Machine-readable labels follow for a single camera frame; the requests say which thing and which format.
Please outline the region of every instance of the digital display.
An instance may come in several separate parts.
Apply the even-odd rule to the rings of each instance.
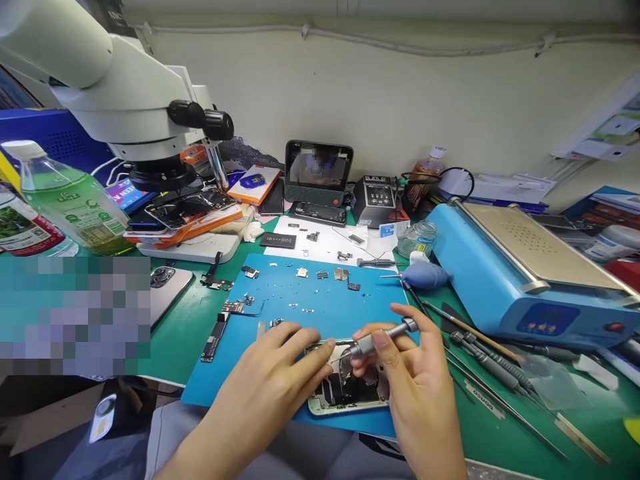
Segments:
[[[353,150],[339,145],[305,142],[292,142],[288,147],[287,184],[344,190]]]
[[[516,325],[520,332],[556,337],[564,333],[580,315],[580,310],[565,305],[536,303]]]

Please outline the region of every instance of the person's lap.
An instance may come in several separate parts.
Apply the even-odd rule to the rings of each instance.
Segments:
[[[146,480],[162,469],[206,412],[206,408],[176,401],[153,413]],[[213,444],[215,432],[211,436]],[[373,452],[353,432],[290,422],[239,478],[347,480],[404,479],[414,475],[406,462]]]

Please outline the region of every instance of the microscope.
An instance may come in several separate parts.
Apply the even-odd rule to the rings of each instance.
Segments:
[[[163,65],[111,35],[75,0],[3,0],[0,63],[47,84],[95,140],[130,163],[142,191],[174,191],[196,180],[180,152],[207,149],[218,187],[228,190],[217,145],[233,122],[216,110],[187,69]]]

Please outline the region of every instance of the bottle cap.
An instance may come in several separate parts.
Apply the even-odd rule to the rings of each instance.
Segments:
[[[16,160],[29,160],[47,154],[42,147],[33,140],[16,140],[0,143],[2,148]]]
[[[445,156],[446,152],[447,149],[444,147],[434,147],[431,149],[429,156],[433,158],[442,158]]]

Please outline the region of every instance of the plastic bottle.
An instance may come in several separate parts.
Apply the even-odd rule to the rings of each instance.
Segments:
[[[432,148],[429,157],[426,159],[418,160],[415,163],[412,172],[428,173],[430,175],[439,177],[442,170],[445,169],[445,164],[442,162],[442,158],[444,158],[446,152],[447,149],[443,147]],[[410,175],[409,178],[412,180],[428,179],[428,177],[422,175]],[[405,191],[406,202],[403,202],[405,210],[408,207],[411,211],[414,211],[418,207],[420,200],[422,200],[422,198],[424,198],[424,196],[429,191],[429,186],[430,185],[408,185],[408,187],[410,188]]]
[[[0,247],[16,257],[74,257],[76,242],[0,185]]]
[[[585,246],[583,253],[591,260],[605,263],[628,257],[637,251],[640,251],[640,231],[622,225],[610,225]]]
[[[94,255],[118,255],[134,245],[122,238],[128,216],[92,176],[49,158],[34,141],[2,144],[20,160],[27,202]]]

